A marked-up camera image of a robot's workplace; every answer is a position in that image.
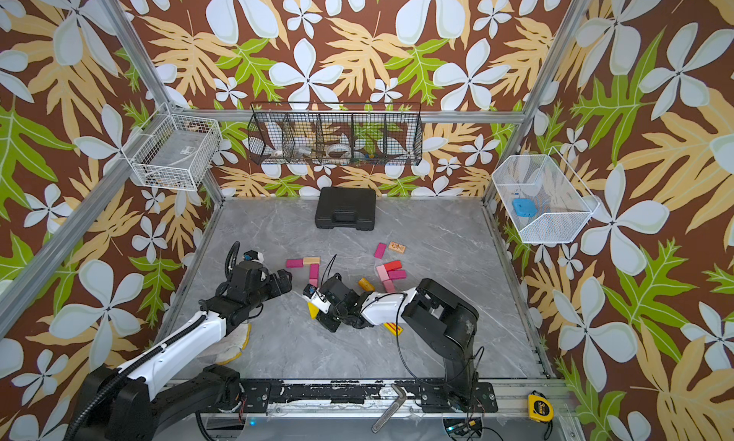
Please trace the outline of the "magenta block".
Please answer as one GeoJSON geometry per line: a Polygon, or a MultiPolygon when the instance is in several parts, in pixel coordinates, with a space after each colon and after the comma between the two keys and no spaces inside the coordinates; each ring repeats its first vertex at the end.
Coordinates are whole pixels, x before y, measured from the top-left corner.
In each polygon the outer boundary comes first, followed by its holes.
{"type": "Polygon", "coordinates": [[[384,257],[386,250],[387,250],[387,244],[383,242],[379,243],[374,253],[374,257],[376,259],[382,259],[384,257]]]}
{"type": "Polygon", "coordinates": [[[319,279],[319,264],[313,263],[310,265],[309,269],[309,280],[318,280],[319,279]]]}
{"type": "Polygon", "coordinates": [[[286,261],[287,268],[301,268],[303,266],[304,266],[303,259],[288,259],[288,261],[286,261]]]}
{"type": "Polygon", "coordinates": [[[393,270],[388,272],[390,280],[404,280],[407,278],[407,273],[404,270],[393,270]]]}

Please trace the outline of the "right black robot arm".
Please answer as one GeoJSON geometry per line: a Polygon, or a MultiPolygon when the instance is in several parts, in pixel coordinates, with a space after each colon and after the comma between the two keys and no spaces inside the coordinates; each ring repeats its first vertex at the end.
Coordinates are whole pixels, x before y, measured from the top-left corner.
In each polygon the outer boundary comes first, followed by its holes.
{"type": "Polygon", "coordinates": [[[412,375],[421,387],[421,406],[429,412],[468,412],[481,399],[474,352],[479,313],[439,282],[423,279],[405,291],[357,293],[336,274],[320,288],[307,285],[303,297],[318,309],[317,322],[330,332],[343,324],[411,328],[443,359],[443,381],[412,375]]]}

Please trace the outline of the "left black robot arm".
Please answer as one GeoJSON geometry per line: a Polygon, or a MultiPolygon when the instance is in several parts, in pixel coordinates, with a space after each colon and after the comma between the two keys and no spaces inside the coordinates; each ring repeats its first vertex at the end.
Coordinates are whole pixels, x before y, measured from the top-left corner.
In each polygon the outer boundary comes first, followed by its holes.
{"type": "Polygon", "coordinates": [[[231,368],[209,365],[185,383],[169,382],[207,349],[234,338],[266,301],[291,290],[292,274],[285,269],[271,273],[258,261],[231,267],[184,326],[140,356],[85,378],[65,439],[150,440],[191,414],[238,410],[244,391],[231,368]]]}

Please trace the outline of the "orange block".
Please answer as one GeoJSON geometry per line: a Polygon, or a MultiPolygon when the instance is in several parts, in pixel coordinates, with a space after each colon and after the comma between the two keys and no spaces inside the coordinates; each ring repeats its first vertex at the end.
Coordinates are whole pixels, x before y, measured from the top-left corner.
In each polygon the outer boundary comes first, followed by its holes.
{"type": "Polygon", "coordinates": [[[362,278],[359,280],[359,286],[366,292],[374,292],[376,288],[369,282],[369,280],[362,278]]]}

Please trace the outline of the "pink block lower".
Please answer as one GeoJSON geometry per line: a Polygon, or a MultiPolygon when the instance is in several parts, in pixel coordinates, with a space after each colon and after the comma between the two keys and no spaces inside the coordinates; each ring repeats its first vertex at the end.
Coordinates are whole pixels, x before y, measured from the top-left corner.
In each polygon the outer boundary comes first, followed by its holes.
{"type": "Polygon", "coordinates": [[[395,284],[391,280],[385,280],[382,284],[388,293],[396,292],[395,284]]]}

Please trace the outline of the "yellow red striped block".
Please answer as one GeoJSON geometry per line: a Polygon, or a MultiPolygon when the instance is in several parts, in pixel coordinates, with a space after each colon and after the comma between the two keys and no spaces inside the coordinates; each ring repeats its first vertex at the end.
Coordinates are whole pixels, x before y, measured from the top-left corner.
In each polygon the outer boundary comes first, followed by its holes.
{"type": "Polygon", "coordinates": [[[397,324],[387,323],[383,326],[387,328],[394,336],[400,336],[403,333],[403,329],[397,324]]]}

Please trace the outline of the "magenta block top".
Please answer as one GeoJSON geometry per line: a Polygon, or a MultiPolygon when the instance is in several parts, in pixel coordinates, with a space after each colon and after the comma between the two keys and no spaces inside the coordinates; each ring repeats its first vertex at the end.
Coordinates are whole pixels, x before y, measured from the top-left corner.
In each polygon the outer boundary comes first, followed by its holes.
{"type": "Polygon", "coordinates": [[[384,257],[386,250],[387,250],[387,244],[383,242],[379,243],[374,253],[374,257],[376,259],[382,259],[384,257]]]}

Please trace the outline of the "monkey picture wood block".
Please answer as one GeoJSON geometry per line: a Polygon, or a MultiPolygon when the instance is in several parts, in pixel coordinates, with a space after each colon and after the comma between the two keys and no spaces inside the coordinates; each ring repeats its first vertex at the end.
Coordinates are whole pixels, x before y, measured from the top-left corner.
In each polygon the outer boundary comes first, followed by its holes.
{"type": "Polygon", "coordinates": [[[397,253],[400,253],[400,254],[404,254],[405,253],[405,250],[406,250],[406,247],[404,245],[399,244],[397,242],[390,242],[390,244],[388,245],[388,248],[391,251],[394,251],[394,252],[397,252],[397,253]]]}

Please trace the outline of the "black plastic tool case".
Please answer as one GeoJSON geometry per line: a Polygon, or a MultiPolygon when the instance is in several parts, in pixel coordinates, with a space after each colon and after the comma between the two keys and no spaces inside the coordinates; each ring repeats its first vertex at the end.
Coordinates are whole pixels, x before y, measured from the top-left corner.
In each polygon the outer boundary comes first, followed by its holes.
{"type": "Polygon", "coordinates": [[[376,203],[376,193],[369,188],[324,188],[318,199],[315,226],[372,231],[376,224],[376,203]]]}

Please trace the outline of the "blue object in basket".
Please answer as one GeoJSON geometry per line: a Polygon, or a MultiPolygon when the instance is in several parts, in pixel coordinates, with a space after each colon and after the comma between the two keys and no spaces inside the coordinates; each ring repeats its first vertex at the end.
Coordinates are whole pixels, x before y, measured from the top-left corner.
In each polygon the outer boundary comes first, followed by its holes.
{"type": "Polygon", "coordinates": [[[514,198],[512,200],[512,209],[517,217],[536,217],[538,214],[538,206],[530,198],[514,198]]]}

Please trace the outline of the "yellow tape measure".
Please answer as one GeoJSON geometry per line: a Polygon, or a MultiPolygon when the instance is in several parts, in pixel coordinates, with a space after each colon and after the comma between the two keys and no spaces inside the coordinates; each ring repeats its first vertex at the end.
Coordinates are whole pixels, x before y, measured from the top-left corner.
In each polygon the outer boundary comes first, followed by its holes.
{"type": "Polygon", "coordinates": [[[544,394],[532,391],[528,395],[528,414],[530,420],[550,424],[554,420],[554,407],[544,394]]]}

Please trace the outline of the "white mesh basket right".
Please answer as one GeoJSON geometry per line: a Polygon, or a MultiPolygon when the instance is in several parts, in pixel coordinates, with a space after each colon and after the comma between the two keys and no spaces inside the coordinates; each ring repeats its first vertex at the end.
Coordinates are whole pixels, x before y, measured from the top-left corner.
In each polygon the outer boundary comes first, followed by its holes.
{"type": "Polygon", "coordinates": [[[508,217],[522,242],[568,244],[573,242],[599,208],[599,200],[565,156],[514,154],[492,174],[508,217]],[[536,217],[517,217],[514,198],[530,198],[538,206],[536,217]]]}

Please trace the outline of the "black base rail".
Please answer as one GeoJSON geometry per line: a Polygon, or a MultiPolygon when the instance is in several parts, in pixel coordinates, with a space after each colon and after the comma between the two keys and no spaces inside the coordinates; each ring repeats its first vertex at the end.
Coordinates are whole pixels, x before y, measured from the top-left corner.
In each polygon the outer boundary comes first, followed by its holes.
{"type": "Polygon", "coordinates": [[[451,389],[439,379],[377,380],[278,380],[243,379],[235,388],[233,403],[223,410],[245,414],[273,413],[277,405],[293,407],[324,405],[372,410],[390,404],[401,395],[420,413],[499,412],[497,397],[489,382],[479,381],[467,393],[451,389]]]}

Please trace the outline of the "grey metal bracket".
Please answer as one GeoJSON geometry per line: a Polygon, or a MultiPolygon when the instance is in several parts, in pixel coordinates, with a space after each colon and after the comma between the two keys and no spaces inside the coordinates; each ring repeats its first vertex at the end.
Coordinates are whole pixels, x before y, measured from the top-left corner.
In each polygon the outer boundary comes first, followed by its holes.
{"type": "Polygon", "coordinates": [[[397,384],[392,384],[391,388],[393,389],[393,391],[395,391],[397,397],[391,403],[391,405],[385,410],[385,412],[380,416],[380,418],[375,422],[375,424],[372,426],[371,431],[375,435],[382,430],[382,428],[387,424],[387,422],[398,412],[398,410],[407,401],[407,392],[405,391],[403,387],[397,384]]]}

